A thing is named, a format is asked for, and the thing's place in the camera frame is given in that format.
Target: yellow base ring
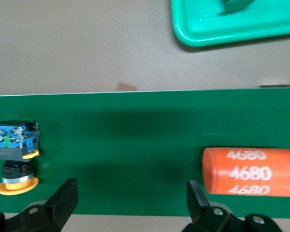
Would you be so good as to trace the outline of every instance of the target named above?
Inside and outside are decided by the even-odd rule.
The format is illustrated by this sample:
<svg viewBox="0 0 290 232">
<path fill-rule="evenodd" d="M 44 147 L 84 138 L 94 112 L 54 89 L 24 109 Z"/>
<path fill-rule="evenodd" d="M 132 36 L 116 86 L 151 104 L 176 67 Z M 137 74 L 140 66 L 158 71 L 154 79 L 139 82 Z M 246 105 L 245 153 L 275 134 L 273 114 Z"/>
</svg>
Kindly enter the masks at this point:
<svg viewBox="0 0 290 232">
<path fill-rule="evenodd" d="M 22 194 L 24 192 L 28 192 L 34 189 L 39 183 L 39 179 L 36 177 L 32 177 L 29 180 L 21 183 L 15 184 L 0 184 L 0 194 L 5 196 L 13 196 Z"/>
<path fill-rule="evenodd" d="M 32 159 L 33 157 L 36 157 L 36 156 L 38 156 L 38 155 L 40 155 L 40 152 L 39 152 L 38 149 L 36 149 L 36 150 L 34 150 L 34 151 L 32 151 L 32 152 L 30 152 L 30 153 L 24 155 L 24 156 L 23 156 L 23 159 L 24 159 L 24 160 Z"/>
</svg>

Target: bolt head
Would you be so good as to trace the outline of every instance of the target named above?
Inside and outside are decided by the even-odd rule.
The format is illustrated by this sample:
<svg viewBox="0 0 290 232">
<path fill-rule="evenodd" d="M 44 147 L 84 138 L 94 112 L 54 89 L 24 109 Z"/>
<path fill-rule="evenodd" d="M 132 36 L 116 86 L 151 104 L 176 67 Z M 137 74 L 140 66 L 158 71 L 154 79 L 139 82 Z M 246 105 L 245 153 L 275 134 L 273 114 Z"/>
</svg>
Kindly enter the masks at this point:
<svg viewBox="0 0 290 232">
<path fill-rule="evenodd" d="M 31 209 L 28 211 L 28 213 L 29 213 L 29 214 L 34 214 L 34 213 L 36 213 L 38 210 L 39 210 L 39 209 L 38 209 L 37 207 L 35 207 L 35 208 L 31 208 Z"/>
<path fill-rule="evenodd" d="M 264 224 L 265 221 L 263 220 L 263 218 L 259 217 L 259 216 L 253 216 L 253 221 L 258 223 L 258 224 Z"/>
<path fill-rule="evenodd" d="M 221 209 L 219 209 L 219 208 L 215 208 L 214 209 L 214 214 L 216 214 L 218 216 L 221 216 L 221 215 L 223 215 L 223 211 Z"/>
</svg>

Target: green plastic tray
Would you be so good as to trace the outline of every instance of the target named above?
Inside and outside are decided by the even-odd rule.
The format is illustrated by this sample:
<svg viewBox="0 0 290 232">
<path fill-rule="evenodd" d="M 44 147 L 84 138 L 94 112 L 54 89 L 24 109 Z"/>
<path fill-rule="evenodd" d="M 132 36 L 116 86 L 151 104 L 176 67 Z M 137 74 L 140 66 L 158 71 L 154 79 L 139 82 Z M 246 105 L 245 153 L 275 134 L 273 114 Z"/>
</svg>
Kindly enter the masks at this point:
<svg viewBox="0 0 290 232">
<path fill-rule="evenodd" d="M 76 177 L 76 214 L 187 216 L 187 180 L 204 188 L 207 146 L 290 149 L 290 88 L 0 97 L 8 119 L 39 121 L 40 183 L 0 195 L 0 211 L 20 212 Z M 290 198 L 207 197 L 237 216 L 290 218 Z"/>
<path fill-rule="evenodd" d="M 290 34 L 290 0 L 256 0 L 232 14 L 223 0 L 171 0 L 171 8 L 175 34 L 188 46 Z"/>
</svg>

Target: gray floor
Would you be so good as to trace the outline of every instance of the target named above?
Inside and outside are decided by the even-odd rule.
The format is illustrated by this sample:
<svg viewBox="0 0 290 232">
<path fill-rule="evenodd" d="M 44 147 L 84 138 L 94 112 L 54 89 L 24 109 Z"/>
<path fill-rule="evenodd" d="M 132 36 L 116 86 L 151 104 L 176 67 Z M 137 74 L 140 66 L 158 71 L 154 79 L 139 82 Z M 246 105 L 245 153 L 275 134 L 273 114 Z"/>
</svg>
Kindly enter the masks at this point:
<svg viewBox="0 0 290 232">
<path fill-rule="evenodd" d="M 290 84 L 290 37 L 194 49 L 170 0 L 0 1 L 0 95 Z"/>
<path fill-rule="evenodd" d="M 5 214 L 10 218 L 15 214 Z M 290 232 L 290 219 L 276 218 L 283 232 Z M 181 232 L 190 223 L 187 217 L 141 217 L 71 215 L 63 232 Z"/>
</svg>

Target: orange battery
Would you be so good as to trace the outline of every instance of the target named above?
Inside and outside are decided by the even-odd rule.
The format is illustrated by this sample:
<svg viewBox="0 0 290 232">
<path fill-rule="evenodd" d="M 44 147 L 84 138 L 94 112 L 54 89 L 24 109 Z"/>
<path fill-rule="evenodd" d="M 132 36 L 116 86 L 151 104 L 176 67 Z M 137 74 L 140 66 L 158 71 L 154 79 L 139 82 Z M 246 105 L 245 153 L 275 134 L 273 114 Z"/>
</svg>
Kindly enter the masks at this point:
<svg viewBox="0 0 290 232">
<path fill-rule="evenodd" d="M 212 194 L 290 197 L 290 150 L 208 147 L 203 178 Z"/>
</svg>

